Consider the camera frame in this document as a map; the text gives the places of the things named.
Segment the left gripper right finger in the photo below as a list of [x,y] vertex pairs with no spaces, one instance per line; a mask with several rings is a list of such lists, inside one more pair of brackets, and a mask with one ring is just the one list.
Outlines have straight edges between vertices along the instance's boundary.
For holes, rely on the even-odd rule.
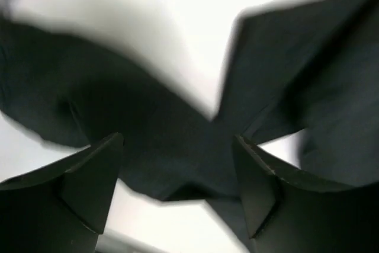
[[241,136],[233,139],[233,159],[256,252],[378,251],[378,184],[320,178]]

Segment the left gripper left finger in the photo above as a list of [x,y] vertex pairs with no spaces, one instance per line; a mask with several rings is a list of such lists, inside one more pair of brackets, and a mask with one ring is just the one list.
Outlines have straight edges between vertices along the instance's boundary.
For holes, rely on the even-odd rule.
[[1,183],[1,252],[94,252],[114,194],[120,134]]

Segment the black trousers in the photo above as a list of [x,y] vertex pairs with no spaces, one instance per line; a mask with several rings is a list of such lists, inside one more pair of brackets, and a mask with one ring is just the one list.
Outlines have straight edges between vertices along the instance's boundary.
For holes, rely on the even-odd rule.
[[120,178],[160,201],[205,199],[247,240],[232,138],[305,130],[301,167],[378,180],[378,0],[317,0],[242,15],[220,111],[207,120],[130,58],[1,18],[1,110],[42,139],[126,141]]

